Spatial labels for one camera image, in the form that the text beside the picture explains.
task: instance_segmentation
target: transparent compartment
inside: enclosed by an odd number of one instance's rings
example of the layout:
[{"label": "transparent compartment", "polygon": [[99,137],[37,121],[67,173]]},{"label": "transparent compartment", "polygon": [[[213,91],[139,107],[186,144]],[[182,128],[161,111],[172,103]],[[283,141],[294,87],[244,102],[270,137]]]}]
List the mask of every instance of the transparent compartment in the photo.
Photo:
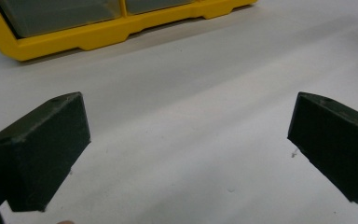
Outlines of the transparent compartment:
[{"label": "transparent compartment", "polygon": [[126,0],[126,7],[130,14],[140,14],[193,2],[195,2],[195,0]]},{"label": "transparent compartment", "polygon": [[42,35],[121,16],[118,0],[0,0],[20,37]]}]

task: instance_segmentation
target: black object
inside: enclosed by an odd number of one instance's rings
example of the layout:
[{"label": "black object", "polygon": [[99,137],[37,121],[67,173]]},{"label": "black object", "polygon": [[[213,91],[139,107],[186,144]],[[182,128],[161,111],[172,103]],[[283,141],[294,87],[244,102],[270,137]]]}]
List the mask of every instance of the black object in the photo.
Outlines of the black object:
[{"label": "black object", "polygon": [[350,202],[358,203],[358,112],[300,92],[288,139]]},{"label": "black object", "polygon": [[90,143],[82,94],[53,98],[0,132],[0,204],[44,211]]}]

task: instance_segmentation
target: yellow container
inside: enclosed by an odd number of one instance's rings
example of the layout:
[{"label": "yellow container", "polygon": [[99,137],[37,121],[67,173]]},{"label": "yellow container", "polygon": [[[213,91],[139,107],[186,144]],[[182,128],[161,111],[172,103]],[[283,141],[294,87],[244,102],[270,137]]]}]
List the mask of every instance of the yellow container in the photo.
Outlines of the yellow container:
[{"label": "yellow container", "polygon": [[[0,50],[19,61],[67,49],[97,49],[125,41],[130,34],[148,27],[186,18],[223,16],[257,0],[76,0],[73,4],[79,6],[73,6],[75,10],[63,5],[62,0],[28,1],[33,5],[21,7],[19,2],[27,2],[0,0]],[[29,10],[36,6],[35,1],[50,5],[42,6],[40,13],[36,8]],[[137,1],[147,4],[137,6]],[[61,26],[51,25],[57,21]]]}]

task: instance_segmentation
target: yellow frame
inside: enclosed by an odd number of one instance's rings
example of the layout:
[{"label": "yellow frame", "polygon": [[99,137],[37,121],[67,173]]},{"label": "yellow frame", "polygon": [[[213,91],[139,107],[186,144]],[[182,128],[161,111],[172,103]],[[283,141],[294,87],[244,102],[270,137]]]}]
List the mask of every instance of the yellow frame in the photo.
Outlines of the yellow frame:
[{"label": "yellow frame", "polygon": [[67,49],[97,49],[125,41],[130,34],[145,28],[186,18],[211,19],[223,16],[235,7],[250,5],[257,0],[197,0],[179,7],[169,7],[139,15],[128,15],[125,0],[119,0],[122,16],[63,31],[17,39],[0,12],[0,50],[19,61],[45,56]]}]

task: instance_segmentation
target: white surface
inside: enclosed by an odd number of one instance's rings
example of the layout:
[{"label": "white surface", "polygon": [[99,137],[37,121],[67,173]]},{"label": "white surface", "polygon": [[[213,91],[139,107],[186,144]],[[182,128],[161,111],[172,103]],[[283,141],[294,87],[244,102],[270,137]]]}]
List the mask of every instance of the white surface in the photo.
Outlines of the white surface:
[{"label": "white surface", "polygon": [[46,213],[7,223],[358,223],[286,140],[299,91],[358,110],[358,1],[262,0],[93,51],[0,53],[0,130],[84,94],[92,143]]}]

